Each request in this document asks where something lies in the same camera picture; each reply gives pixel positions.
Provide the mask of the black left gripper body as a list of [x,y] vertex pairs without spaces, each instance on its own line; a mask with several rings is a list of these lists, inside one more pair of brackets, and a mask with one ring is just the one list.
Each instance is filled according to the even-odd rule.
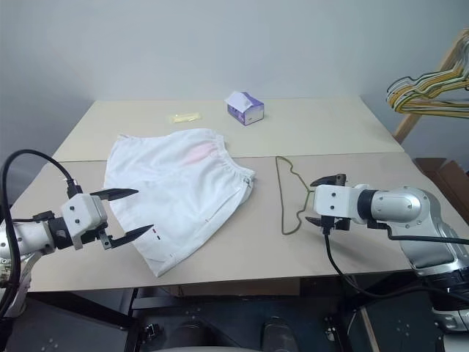
[[108,216],[103,206],[103,200],[98,194],[91,194],[94,209],[92,215],[97,216],[97,220],[92,222],[92,225],[82,235],[82,243],[90,243],[93,241],[101,241],[105,250],[111,248],[110,239],[106,234],[106,228],[108,227]]

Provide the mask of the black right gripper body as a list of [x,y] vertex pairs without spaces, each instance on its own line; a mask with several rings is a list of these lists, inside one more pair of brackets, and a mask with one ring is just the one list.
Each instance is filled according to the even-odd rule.
[[322,233],[350,229],[351,190],[345,186],[347,176],[336,174],[334,185],[315,187],[313,211],[322,219]]

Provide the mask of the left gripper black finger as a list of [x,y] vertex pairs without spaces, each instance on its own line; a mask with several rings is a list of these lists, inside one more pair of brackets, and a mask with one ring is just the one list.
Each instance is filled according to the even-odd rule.
[[130,232],[126,232],[121,238],[113,239],[112,237],[110,237],[111,248],[114,249],[114,248],[123,246],[127,243],[133,242],[138,237],[140,237],[141,235],[143,235],[145,232],[147,232],[148,230],[152,228],[153,228],[152,225],[147,225],[144,227],[139,227],[137,229],[131,230]]
[[91,193],[92,196],[99,197],[101,200],[114,201],[121,198],[137,194],[139,191],[132,188],[109,188]]

